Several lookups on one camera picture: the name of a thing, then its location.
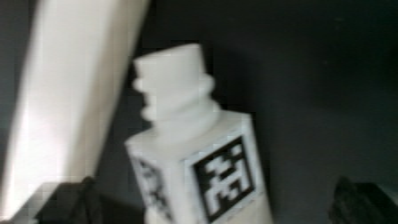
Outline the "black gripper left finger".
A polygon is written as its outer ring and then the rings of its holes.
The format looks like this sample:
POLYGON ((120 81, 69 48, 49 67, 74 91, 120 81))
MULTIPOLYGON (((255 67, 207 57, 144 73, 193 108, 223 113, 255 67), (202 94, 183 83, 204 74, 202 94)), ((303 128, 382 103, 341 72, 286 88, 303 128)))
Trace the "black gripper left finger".
POLYGON ((94 179, 62 183, 35 215, 39 224, 97 224, 94 179))

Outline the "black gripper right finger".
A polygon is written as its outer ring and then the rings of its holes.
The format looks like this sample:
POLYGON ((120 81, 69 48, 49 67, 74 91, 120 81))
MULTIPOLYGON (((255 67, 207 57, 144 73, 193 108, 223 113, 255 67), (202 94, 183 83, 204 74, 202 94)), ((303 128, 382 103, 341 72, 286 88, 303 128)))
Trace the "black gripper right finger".
POLYGON ((398 190, 374 182, 337 179, 330 224, 398 224, 398 190))

